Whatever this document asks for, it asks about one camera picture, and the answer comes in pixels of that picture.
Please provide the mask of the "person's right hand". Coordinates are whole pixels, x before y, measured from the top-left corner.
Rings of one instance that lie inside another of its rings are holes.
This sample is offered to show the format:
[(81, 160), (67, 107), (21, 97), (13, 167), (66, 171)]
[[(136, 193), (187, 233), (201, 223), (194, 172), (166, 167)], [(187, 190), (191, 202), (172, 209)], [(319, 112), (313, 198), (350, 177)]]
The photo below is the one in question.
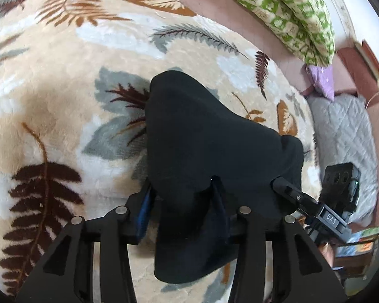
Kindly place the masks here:
[(334, 249), (330, 243), (321, 243), (318, 246), (319, 251), (324, 256), (330, 267), (334, 266)]

